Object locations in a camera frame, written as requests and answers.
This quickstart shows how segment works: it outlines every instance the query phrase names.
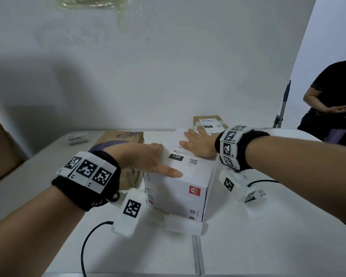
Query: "wall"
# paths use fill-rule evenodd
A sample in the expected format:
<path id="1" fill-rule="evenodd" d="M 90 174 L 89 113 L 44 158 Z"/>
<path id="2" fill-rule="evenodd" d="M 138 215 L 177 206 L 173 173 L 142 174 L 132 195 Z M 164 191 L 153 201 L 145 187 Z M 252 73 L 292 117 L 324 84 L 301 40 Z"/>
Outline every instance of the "wall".
<path id="1" fill-rule="evenodd" d="M 303 96 L 328 65 L 346 60 L 346 0 L 316 0 L 291 74 L 282 127 L 297 128 L 310 109 Z"/>
<path id="2" fill-rule="evenodd" d="M 74 129 L 271 126 L 314 1 L 0 0 L 1 118 L 29 155 Z"/>

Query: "table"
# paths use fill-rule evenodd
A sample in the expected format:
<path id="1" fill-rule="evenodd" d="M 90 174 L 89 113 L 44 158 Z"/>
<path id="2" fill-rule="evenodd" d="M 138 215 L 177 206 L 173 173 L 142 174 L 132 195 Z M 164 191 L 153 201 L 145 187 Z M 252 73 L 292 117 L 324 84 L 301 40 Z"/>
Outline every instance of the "table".
<path id="1" fill-rule="evenodd" d="M 78 151 L 87 151 L 103 134 L 88 131 L 90 141 L 69 146 L 62 137 L 40 151 L 0 182 L 0 219 L 50 186 L 62 164 Z M 172 132 L 145 132 L 146 143 L 161 143 Z M 314 139 L 289 129 L 272 135 Z M 268 179 L 250 170 L 250 179 Z M 346 226 L 281 184 L 259 183 L 274 212 L 258 218 L 243 216 L 243 205 L 229 197 L 218 182 L 208 199 L 204 222 L 208 228 L 198 241 L 202 274 L 311 274 L 346 276 Z M 160 212 L 151 208 L 151 212 Z M 94 226 L 116 218 L 118 209 L 107 204 L 89 211 L 47 270 L 47 277 L 79 277 L 82 243 Z M 191 235 L 171 233 L 140 223 L 126 239 L 99 228 L 87 242 L 85 267 L 97 273 L 195 274 Z"/>
<path id="2" fill-rule="evenodd" d="M 68 145 L 62 137 L 4 178 L 0 182 L 0 219 L 49 187 L 55 172 L 77 152 L 88 151 L 103 132 L 88 131 L 90 141 L 75 145 Z M 145 132 L 145 142 L 161 143 L 172 133 Z M 111 204 L 87 212 L 47 272 L 80 273 L 84 239 L 97 224 L 115 220 L 118 212 Z M 195 274 L 191 235 L 166 232 L 143 223 L 129 239 L 112 233 L 110 226 L 98 228 L 87 242 L 84 262 L 86 271 L 94 273 Z"/>
<path id="3" fill-rule="evenodd" d="M 268 132 L 315 140 L 298 130 Z M 246 174 L 251 180 L 269 179 L 256 170 Z M 208 230 L 200 237 L 205 274 L 346 276 L 346 226 L 281 184 L 257 185 L 274 211 L 249 219 L 243 203 L 218 180 L 213 184 L 204 216 Z"/>

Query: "wristband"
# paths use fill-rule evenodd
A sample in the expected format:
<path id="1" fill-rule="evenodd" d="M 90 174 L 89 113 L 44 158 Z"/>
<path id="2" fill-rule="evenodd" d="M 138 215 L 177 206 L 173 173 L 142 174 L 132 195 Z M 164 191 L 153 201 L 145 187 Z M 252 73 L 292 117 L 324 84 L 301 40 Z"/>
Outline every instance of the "wristband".
<path id="1" fill-rule="evenodd" d="M 220 154 L 221 163 L 235 172 L 252 169 L 246 162 L 245 151 L 252 140 L 262 136 L 269 134 L 244 125 L 222 132 L 215 140 L 215 149 Z"/>
<path id="2" fill-rule="evenodd" d="M 89 211 L 118 194 L 121 169 L 104 151 L 79 152 L 56 174 L 52 185 L 79 208 Z"/>

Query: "person's left arm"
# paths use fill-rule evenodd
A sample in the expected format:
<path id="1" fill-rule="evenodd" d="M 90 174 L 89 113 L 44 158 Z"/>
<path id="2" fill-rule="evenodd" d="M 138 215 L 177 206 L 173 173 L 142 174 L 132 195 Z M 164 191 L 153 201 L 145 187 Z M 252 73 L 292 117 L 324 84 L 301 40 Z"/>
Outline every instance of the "person's left arm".
<path id="1" fill-rule="evenodd" d="M 106 148 L 120 168 L 180 177 L 159 163 L 161 144 L 119 144 Z M 52 186 L 0 221 L 0 277 L 40 277 L 85 211 Z"/>

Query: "black pants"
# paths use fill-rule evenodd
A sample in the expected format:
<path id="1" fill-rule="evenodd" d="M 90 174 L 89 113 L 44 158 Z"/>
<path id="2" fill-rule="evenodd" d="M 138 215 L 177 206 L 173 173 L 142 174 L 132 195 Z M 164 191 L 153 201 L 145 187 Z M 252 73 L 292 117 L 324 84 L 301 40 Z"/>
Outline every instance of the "black pants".
<path id="1" fill-rule="evenodd" d="M 297 129 L 308 132 L 319 140 L 323 141 L 328 136 L 331 129 L 346 129 L 346 118 L 334 115 L 317 115 L 307 113 L 301 120 Z M 339 141 L 340 145 L 346 146 L 346 133 Z"/>

